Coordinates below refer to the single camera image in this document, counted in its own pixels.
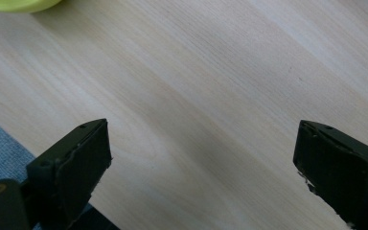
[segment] light wood tabletop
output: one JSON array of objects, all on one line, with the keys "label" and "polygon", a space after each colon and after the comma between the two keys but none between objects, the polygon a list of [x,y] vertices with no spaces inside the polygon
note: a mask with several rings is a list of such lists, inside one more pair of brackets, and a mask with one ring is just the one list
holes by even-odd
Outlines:
[{"label": "light wood tabletop", "polygon": [[368,145],[368,1],[66,0],[0,12],[0,126],[39,155],[106,118],[121,229],[348,229],[292,164],[300,120]]}]

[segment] blue fabric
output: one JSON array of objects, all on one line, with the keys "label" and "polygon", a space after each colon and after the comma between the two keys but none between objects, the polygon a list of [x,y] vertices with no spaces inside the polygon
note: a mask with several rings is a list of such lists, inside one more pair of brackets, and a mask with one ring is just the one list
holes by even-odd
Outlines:
[{"label": "blue fabric", "polygon": [[[0,179],[12,178],[22,182],[27,178],[26,165],[34,159],[30,152],[0,127]],[[83,213],[91,207],[87,204]],[[34,230],[40,230],[40,227],[37,225]]]}]

